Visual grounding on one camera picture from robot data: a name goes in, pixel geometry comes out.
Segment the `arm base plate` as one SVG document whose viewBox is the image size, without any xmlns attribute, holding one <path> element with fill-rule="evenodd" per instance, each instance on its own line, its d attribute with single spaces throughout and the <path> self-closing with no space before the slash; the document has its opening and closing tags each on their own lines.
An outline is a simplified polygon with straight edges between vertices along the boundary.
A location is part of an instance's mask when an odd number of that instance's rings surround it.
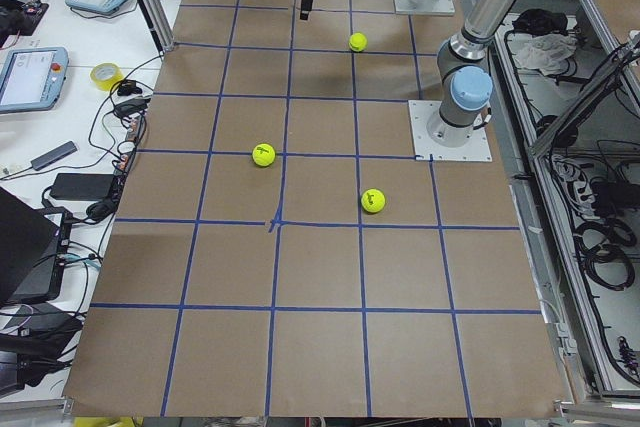
<svg viewBox="0 0 640 427">
<path fill-rule="evenodd" d="M 440 101 L 410 100 L 409 120 L 414 158 L 418 161 L 491 162 L 492 155 L 480 113 L 467 127 L 453 127 L 440 116 Z"/>
<path fill-rule="evenodd" d="M 395 13 L 400 15 L 453 16 L 453 0 L 394 0 Z"/>
</svg>

